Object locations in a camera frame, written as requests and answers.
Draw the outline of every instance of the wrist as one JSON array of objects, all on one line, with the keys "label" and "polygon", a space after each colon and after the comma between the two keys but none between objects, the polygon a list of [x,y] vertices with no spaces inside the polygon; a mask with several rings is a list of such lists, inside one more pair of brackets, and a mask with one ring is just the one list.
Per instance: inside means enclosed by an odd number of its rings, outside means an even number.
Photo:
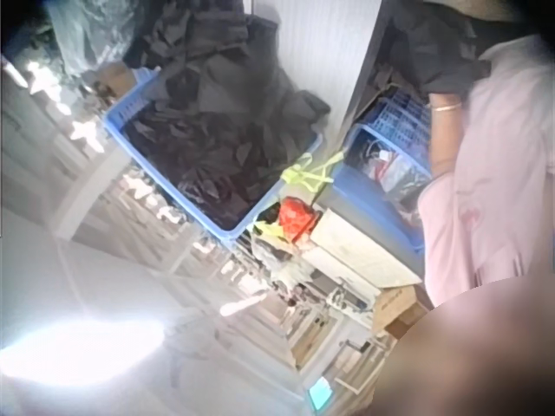
[{"label": "wrist", "polygon": [[430,94],[429,99],[432,107],[450,107],[461,103],[457,94]]}]

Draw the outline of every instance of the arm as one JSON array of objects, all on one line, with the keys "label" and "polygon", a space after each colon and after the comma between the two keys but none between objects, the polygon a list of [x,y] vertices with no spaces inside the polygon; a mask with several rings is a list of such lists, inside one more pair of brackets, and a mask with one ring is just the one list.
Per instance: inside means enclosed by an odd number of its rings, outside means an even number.
[{"label": "arm", "polygon": [[[433,108],[460,104],[456,95],[431,94]],[[434,111],[429,160],[434,176],[419,199],[426,240],[426,287],[434,305],[470,290],[472,271],[466,255],[466,239],[458,221],[454,172],[463,137],[462,110]]]},{"label": "arm", "polygon": [[460,97],[453,94],[431,94],[432,131],[430,138],[429,160],[434,178],[454,171],[460,143],[462,142],[462,109],[457,107],[448,111],[437,108],[460,104]]}]

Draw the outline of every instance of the blue plastic basket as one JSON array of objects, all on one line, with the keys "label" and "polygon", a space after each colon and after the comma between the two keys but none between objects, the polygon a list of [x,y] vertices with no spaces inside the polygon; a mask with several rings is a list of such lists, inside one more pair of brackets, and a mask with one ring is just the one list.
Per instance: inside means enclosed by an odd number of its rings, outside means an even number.
[{"label": "blue plastic basket", "polygon": [[[355,125],[343,144],[345,154],[349,153],[356,140],[374,141],[377,137],[368,133],[362,125]],[[422,230],[409,226],[402,219],[379,184],[345,162],[334,169],[331,177],[334,179],[331,186],[345,203],[352,204],[381,234],[387,234],[399,250],[419,255],[424,252]]]},{"label": "blue plastic basket", "polygon": [[394,89],[379,99],[364,117],[361,128],[407,157],[421,173],[430,176],[430,120],[430,110],[426,106],[400,89]]},{"label": "blue plastic basket", "polygon": [[[162,175],[158,170],[152,166],[147,159],[135,149],[129,142],[128,138],[122,132],[123,127],[127,121],[132,119],[140,110],[142,110],[149,100],[143,97],[143,90],[153,82],[157,73],[150,74],[141,72],[138,77],[139,85],[135,86],[116,104],[114,104],[104,116],[104,127],[110,132],[115,141],[123,147],[129,155],[145,170],[145,172],[152,177],[152,179],[160,185],[168,194],[175,199],[175,201],[199,223],[201,223],[208,231],[210,231],[220,241],[229,241],[237,239],[241,233],[246,229],[247,225],[254,222],[258,214],[267,208],[268,204],[276,197],[281,188],[285,185],[283,180],[279,180],[259,201],[258,203],[246,214],[241,222],[233,230],[223,230],[215,224],[204,212],[202,212],[197,205],[186,198],[170,181]],[[315,152],[323,142],[321,135],[315,134],[314,142],[308,149],[308,153]]]}]

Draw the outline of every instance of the bright light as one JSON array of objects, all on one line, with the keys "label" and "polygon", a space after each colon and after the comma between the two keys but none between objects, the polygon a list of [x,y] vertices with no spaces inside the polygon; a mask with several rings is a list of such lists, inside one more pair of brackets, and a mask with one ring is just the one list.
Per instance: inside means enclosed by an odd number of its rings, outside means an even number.
[{"label": "bright light", "polygon": [[154,188],[150,185],[147,185],[142,179],[131,178],[129,175],[123,175],[123,178],[129,185],[129,189],[135,190],[135,199],[144,198],[146,197],[146,195],[150,195],[154,191]]},{"label": "bright light", "polygon": [[214,250],[214,246],[205,247],[204,245],[202,245],[198,241],[193,243],[193,247],[195,249],[197,249],[198,251],[200,251],[201,253],[203,253],[203,254],[209,254],[212,250]]},{"label": "bright light", "polygon": [[147,206],[155,207],[156,205],[158,205],[158,199],[156,199],[156,197],[152,194],[148,195],[147,196]]},{"label": "bright light", "polygon": [[[39,68],[37,67],[38,64],[35,65],[36,62],[32,62],[29,64],[27,68],[29,71],[33,73],[35,76],[35,81],[31,86],[30,93],[31,95],[38,93],[39,91],[56,88],[60,84],[60,80],[58,80],[52,71],[47,67]],[[52,90],[49,94],[56,94],[55,90]]]},{"label": "bright light", "polygon": [[85,139],[95,152],[104,153],[104,147],[96,138],[96,123],[94,121],[87,121],[86,123],[73,121],[73,128],[74,132],[69,136],[71,140]]},{"label": "bright light", "polygon": [[19,87],[28,88],[29,84],[27,83],[25,78],[23,78],[23,75],[21,75],[17,68],[14,67],[11,62],[7,62],[4,59],[2,59],[2,61],[4,63],[3,70],[6,71],[6,74],[8,74]]},{"label": "bright light", "polygon": [[44,93],[53,102],[62,102],[62,87],[59,85],[53,85],[52,87],[47,87],[44,89]]},{"label": "bright light", "polygon": [[167,218],[172,224],[178,224],[181,220],[181,216],[177,215],[174,216],[172,214],[172,207],[170,206],[163,206],[158,210],[156,214],[157,219]]},{"label": "bright light", "polygon": [[241,277],[241,280],[239,281],[238,286],[247,295],[253,295],[259,292],[260,290],[269,289],[269,286],[265,281],[260,281],[250,273],[246,273],[243,275],[243,277]]},{"label": "bright light", "polygon": [[38,62],[31,61],[31,62],[29,62],[29,64],[27,65],[27,69],[28,69],[30,72],[35,72],[35,71],[37,71],[37,70],[39,69],[39,66],[40,66],[40,65],[38,64]]},{"label": "bright light", "polygon": [[55,104],[55,107],[63,115],[71,115],[71,108],[69,108],[69,106],[65,105],[63,102],[57,102]]},{"label": "bright light", "polygon": [[222,316],[231,316],[238,313],[240,310],[250,308],[252,305],[262,302],[267,295],[264,293],[260,296],[249,297],[239,302],[227,303],[219,309],[219,314]]},{"label": "bright light", "polygon": [[235,262],[233,260],[229,260],[226,264],[224,264],[224,267],[222,267],[222,270],[220,270],[219,272],[222,275],[226,275],[227,273],[232,271],[234,267],[235,267]]},{"label": "bright light", "polygon": [[0,372],[49,386],[89,386],[124,373],[163,341],[155,321],[67,322],[0,351]]}]

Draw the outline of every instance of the storage bin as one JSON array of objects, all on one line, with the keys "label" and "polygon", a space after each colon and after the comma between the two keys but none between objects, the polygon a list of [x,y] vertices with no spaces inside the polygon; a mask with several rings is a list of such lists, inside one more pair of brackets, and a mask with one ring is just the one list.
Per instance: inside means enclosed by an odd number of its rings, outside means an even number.
[{"label": "storage bin", "polygon": [[430,121],[429,108],[399,88],[391,88],[364,117],[361,127],[431,177]]},{"label": "storage bin", "polygon": [[[193,218],[201,223],[208,231],[210,231],[220,241],[230,241],[237,239],[246,229],[246,226],[257,218],[258,214],[263,211],[273,198],[279,193],[280,189],[285,185],[283,180],[279,180],[258,202],[251,208],[241,222],[232,230],[223,230],[216,225],[204,212],[202,212],[196,204],[186,198],[180,191],[173,186],[154,166],[152,166],[140,152],[129,142],[126,135],[122,132],[123,127],[128,120],[132,119],[147,104],[148,99],[143,97],[142,92],[145,88],[155,80],[157,73],[148,73],[140,71],[135,73],[138,85],[136,85],[127,95],[114,104],[104,116],[104,127],[110,132],[115,141],[145,170],[145,172]],[[314,142],[307,150],[313,153],[322,144],[321,135],[315,134]]]},{"label": "storage bin", "polygon": [[331,174],[334,179],[331,184],[334,192],[353,204],[358,211],[363,212],[375,224],[378,234],[387,235],[388,239],[394,240],[395,245],[401,247],[402,250],[423,253],[422,230],[411,227],[403,220],[393,204],[387,200],[380,184],[348,164],[349,151],[354,145],[360,145],[360,141],[364,140],[378,139],[366,131],[363,125],[355,125],[343,145],[343,150],[347,155],[345,161],[336,166]]}]

